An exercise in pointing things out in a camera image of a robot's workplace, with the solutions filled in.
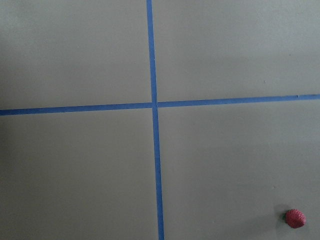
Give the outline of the red strawberry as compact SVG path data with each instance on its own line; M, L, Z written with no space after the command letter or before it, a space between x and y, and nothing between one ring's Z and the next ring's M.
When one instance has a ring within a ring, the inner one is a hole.
M298 209L286 211L282 218L285 223L293 229L301 228L307 222L306 216Z

